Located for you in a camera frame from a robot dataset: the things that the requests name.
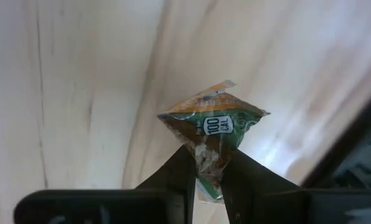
snack bag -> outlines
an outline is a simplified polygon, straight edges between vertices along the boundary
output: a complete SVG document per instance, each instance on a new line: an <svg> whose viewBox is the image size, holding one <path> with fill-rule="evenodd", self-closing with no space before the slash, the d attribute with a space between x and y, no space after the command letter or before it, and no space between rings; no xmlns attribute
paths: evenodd
<svg viewBox="0 0 371 224"><path fill-rule="evenodd" d="M222 171L244 134L269 114L226 93L232 86L226 80L158 115L194 157L199 198L206 202L223 202Z"/></svg>

wooden surface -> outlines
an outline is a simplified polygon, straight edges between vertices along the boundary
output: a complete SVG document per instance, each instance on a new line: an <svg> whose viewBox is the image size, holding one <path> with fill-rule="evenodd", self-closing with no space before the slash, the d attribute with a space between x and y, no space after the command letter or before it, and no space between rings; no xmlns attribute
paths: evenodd
<svg viewBox="0 0 371 224"><path fill-rule="evenodd" d="M272 114L240 149L300 183L371 97L371 1L168 1L129 148L123 186L181 145L156 115L225 79ZM195 203L194 223L228 223Z"/></svg>
<svg viewBox="0 0 371 224"><path fill-rule="evenodd" d="M138 185L180 146L155 115L225 79L272 112L240 149L300 182L371 97L371 1L0 0L0 223L35 190Z"/></svg>
<svg viewBox="0 0 371 224"><path fill-rule="evenodd" d="M121 187L162 0L0 0L0 223L39 189Z"/></svg>

transparent plastic wrapper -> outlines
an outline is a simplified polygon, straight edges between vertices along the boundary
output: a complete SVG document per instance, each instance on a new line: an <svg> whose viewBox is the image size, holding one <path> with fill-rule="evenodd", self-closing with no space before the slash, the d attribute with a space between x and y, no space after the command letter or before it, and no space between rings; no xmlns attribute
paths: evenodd
<svg viewBox="0 0 371 224"><path fill-rule="evenodd" d="M222 171L244 134L269 114L226 93L232 86L226 80L158 115L194 157L199 199L205 202L223 202Z"/></svg>

food inside bag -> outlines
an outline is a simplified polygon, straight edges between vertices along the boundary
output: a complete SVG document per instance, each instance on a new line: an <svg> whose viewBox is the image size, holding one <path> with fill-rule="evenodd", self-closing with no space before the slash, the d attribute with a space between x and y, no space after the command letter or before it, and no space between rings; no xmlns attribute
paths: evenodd
<svg viewBox="0 0 371 224"><path fill-rule="evenodd" d="M158 115L195 158L199 198L205 202L223 202L222 171L244 134L269 114L226 93L232 86L226 80Z"/></svg>

